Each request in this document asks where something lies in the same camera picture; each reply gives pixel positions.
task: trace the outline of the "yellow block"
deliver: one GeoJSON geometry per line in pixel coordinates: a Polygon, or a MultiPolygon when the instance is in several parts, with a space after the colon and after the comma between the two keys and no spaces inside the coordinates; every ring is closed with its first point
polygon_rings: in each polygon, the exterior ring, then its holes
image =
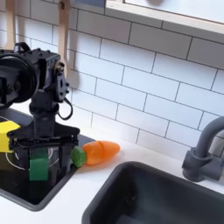
{"type": "Polygon", "coordinates": [[[11,130],[18,129],[19,127],[19,125],[12,121],[0,122],[0,152],[13,152],[12,150],[9,150],[10,139],[7,137],[7,133],[11,130]]]}

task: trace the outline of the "tile wall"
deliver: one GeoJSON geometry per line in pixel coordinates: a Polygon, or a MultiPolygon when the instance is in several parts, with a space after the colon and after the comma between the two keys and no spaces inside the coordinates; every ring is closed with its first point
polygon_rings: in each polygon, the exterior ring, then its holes
{"type": "MultiPolygon", "coordinates": [[[[57,52],[58,0],[16,2],[17,41],[57,52]]],[[[68,123],[183,159],[205,126],[224,116],[224,36],[73,0],[72,6],[67,56],[74,115],[68,123]]],[[[65,105],[61,110],[68,113],[65,105]]],[[[223,133],[210,150],[218,157],[223,133]]]]}

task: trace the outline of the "white subway tile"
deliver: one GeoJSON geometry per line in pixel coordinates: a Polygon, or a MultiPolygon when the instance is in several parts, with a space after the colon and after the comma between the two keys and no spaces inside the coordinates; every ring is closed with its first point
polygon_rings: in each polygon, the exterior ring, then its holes
{"type": "Polygon", "coordinates": [[[7,42],[6,31],[0,31],[0,47],[4,47],[7,42]]]}
{"type": "Polygon", "coordinates": [[[6,13],[0,11],[0,29],[6,31],[7,26],[6,26],[6,13]]]}
{"type": "Polygon", "coordinates": [[[213,91],[224,94],[224,71],[219,70],[213,83],[213,91]]]}
{"type": "Polygon", "coordinates": [[[74,66],[75,70],[81,73],[91,74],[95,77],[119,84],[122,83],[123,66],[115,63],[77,52],[75,54],[74,66]]]}
{"type": "Polygon", "coordinates": [[[163,31],[141,24],[132,24],[129,43],[158,53],[186,58],[191,37],[163,31]]]}
{"type": "Polygon", "coordinates": [[[5,0],[0,0],[0,11],[5,11],[5,0]]]}
{"type": "MultiPolygon", "coordinates": [[[[173,141],[187,144],[191,147],[196,147],[200,139],[200,134],[201,131],[199,130],[190,129],[183,125],[170,122],[166,137],[173,141]]],[[[209,152],[219,157],[221,155],[223,146],[224,139],[215,137],[209,152]]]]}
{"type": "Polygon", "coordinates": [[[161,28],[161,26],[162,26],[161,20],[151,18],[151,17],[142,17],[137,14],[132,14],[132,13],[128,13],[128,12],[120,11],[120,10],[112,10],[112,9],[106,8],[105,15],[111,16],[114,18],[121,18],[121,19],[129,20],[131,22],[136,22],[136,23],[143,24],[143,25],[155,26],[158,28],[161,28]]]}
{"type": "Polygon", "coordinates": [[[141,130],[147,130],[162,137],[165,136],[168,126],[168,121],[165,119],[154,115],[148,115],[133,108],[124,107],[123,105],[118,106],[116,120],[141,130]]]}
{"type": "Polygon", "coordinates": [[[83,93],[79,90],[73,90],[73,105],[96,114],[116,118],[117,104],[112,101],[104,100],[100,97],[83,93]]]}
{"type": "Polygon", "coordinates": [[[205,31],[205,30],[197,29],[191,26],[186,26],[182,24],[173,24],[173,23],[169,23],[165,21],[163,23],[163,29],[169,30],[172,32],[180,32],[180,33],[194,36],[197,38],[209,39],[209,40],[224,44],[223,34],[212,32],[212,31],[205,31]]]}
{"type": "Polygon", "coordinates": [[[17,43],[19,42],[25,42],[29,47],[32,45],[32,40],[30,38],[21,36],[21,35],[16,35],[16,41],[17,43]]]}
{"type": "MultiPolygon", "coordinates": [[[[58,52],[58,47],[56,45],[50,45],[50,44],[47,44],[47,43],[43,43],[41,41],[37,41],[35,39],[31,40],[31,48],[32,49],[41,48],[44,51],[50,50],[53,53],[58,52]]],[[[66,51],[66,56],[67,56],[69,68],[74,69],[74,52],[70,51],[70,50],[67,50],[66,51]]]]}
{"type": "MultiPolygon", "coordinates": [[[[28,46],[31,46],[31,40],[24,36],[16,35],[17,42],[25,42],[28,46]]],[[[4,45],[7,42],[7,33],[6,31],[0,31],[0,47],[4,48],[4,45]]]]}
{"type": "MultiPolygon", "coordinates": [[[[53,44],[59,44],[59,27],[53,27],[53,44]]],[[[78,31],[69,30],[67,48],[80,53],[99,57],[101,39],[78,31]]]]}
{"type": "Polygon", "coordinates": [[[169,100],[175,99],[179,88],[179,83],[175,80],[168,80],[130,67],[125,67],[122,84],[169,100]]]}
{"type": "MultiPolygon", "coordinates": [[[[66,103],[61,103],[59,105],[59,113],[61,116],[66,117],[69,115],[70,107],[66,103]]],[[[72,126],[72,127],[80,127],[80,126],[91,126],[92,121],[92,112],[86,111],[82,108],[73,107],[73,116],[67,120],[64,121],[60,119],[59,116],[56,116],[56,121],[58,123],[72,126]]]]}
{"type": "Polygon", "coordinates": [[[38,41],[36,39],[32,39],[31,40],[31,49],[37,49],[37,48],[41,48],[43,51],[51,51],[53,53],[57,53],[58,52],[58,47],[56,45],[51,45],[51,44],[47,44],[41,41],[38,41]]]}
{"type": "MultiPolygon", "coordinates": [[[[76,9],[70,10],[69,28],[76,30],[77,26],[76,9]]],[[[55,3],[48,3],[39,0],[31,0],[31,17],[52,25],[59,24],[59,6],[55,3]]]]}
{"type": "MultiPolygon", "coordinates": [[[[213,120],[215,120],[218,117],[219,116],[217,116],[217,115],[212,115],[207,112],[204,112],[204,115],[202,116],[202,119],[200,122],[199,130],[203,130],[210,122],[212,122],[213,120]]],[[[224,138],[224,130],[221,131],[220,133],[218,133],[217,137],[224,138]]]]}
{"type": "Polygon", "coordinates": [[[134,109],[144,109],[146,94],[105,80],[97,81],[95,94],[134,109]]]}
{"type": "Polygon", "coordinates": [[[52,25],[59,23],[59,6],[39,0],[31,0],[31,18],[52,25]]]}
{"type": "Polygon", "coordinates": [[[188,59],[211,67],[224,68],[224,45],[194,38],[188,59]]]}
{"type": "Polygon", "coordinates": [[[183,160],[190,147],[140,130],[137,144],[167,156],[183,160]]]}
{"type": "Polygon", "coordinates": [[[17,17],[16,19],[17,34],[27,38],[37,39],[46,43],[52,43],[53,26],[42,23],[26,17],[17,17]]]}
{"type": "Polygon", "coordinates": [[[202,116],[200,110],[149,94],[144,111],[193,128],[198,128],[202,116]]]}
{"type": "Polygon", "coordinates": [[[200,133],[199,130],[170,122],[166,137],[181,144],[195,147],[199,141],[200,133]]]}
{"type": "Polygon", "coordinates": [[[155,53],[103,39],[101,42],[101,58],[150,73],[155,53]]]}
{"type": "Polygon", "coordinates": [[[130,22],[80,10],[78,31],[128,43],[130,22]]]}
{"type": "Polygon", "coordinates": [[[31,15],[30,8],[31,8],[30,1],[27,1],[27,0],[16,0],[15,1],[16,14],[18,14],[19,16],[28,18],[31,15]]]}
{"type": "Polygon", "coordinates": [[[100,115],[93,115],[92,128],[120,137],[134,144],[137,141],[138,129],[100,115]]]}
{"type": "Polygon", "coordinates": [[[76,3],[75,1],[72,1],[72,6],[76,9],[104,14],[104,8],[102,7],[97,7],[85,3],[76,3]]]}
{"type": "Polygon", "coordinates": [[[209,149],[209,152],[217,157],[221,156],[224,148],[224,139],[220,137],[215,137],[213,143],[209,149]]]}
{"type": "Polygon", "coordinates": [[[224,115],[224,95],[212,91],[192,87],[181,83],[178,90],[177,102],[205,110],[219,116],[224,115]]]}
{"type": "Polygon", "coordinates": [[[93,76],[71,71],[66,80],[69,82],[71,88],[76,88],[92,95],[95,94],[96,78],[93,76]]]}
{"type": "Polygon", "coordinates": [[[217,69],[202,66],[187,60],[157,54],[153,73],[189,83],[202,88],[211,88],[217,69]]]}

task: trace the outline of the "black stovetop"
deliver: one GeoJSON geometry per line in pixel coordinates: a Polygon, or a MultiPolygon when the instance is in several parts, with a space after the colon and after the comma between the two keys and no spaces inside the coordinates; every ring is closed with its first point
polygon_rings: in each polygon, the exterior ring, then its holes
{"type": "MultiPolygon", "coordinates": [[[[0,122],[4,118],[19,125],[27,125],[32,118],[16,110],[0,110],[0,122]]],[[[80,146],[94,141],[79,135],[80,146]]],[[[42,209],[73,176],[76,167],[70,165],[65,171],[60,171],[58,163],[58,149],[49,149],[48,181],[30,181],[29,172],[19,166],[19,160],[14,153],[0,153],[0,195],[12,200],[28,209],[37,211],[42,209]]]]}

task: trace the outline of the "green block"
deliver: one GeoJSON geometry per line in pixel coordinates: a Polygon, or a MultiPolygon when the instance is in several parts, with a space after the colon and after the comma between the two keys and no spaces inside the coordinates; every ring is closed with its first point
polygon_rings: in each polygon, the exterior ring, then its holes
{"type": "Polygon", "coordinates": [[[71,159],[73,160],[73,164],[75,166],[81,167],[87,161],[86,152],[83,149],[76,147],[71,151],[71,159]]]}
{"type": "Polygon", "coordinates": [[[48,180],[48,149],[36,149],[30,158],[30,180],[48,180]]]}

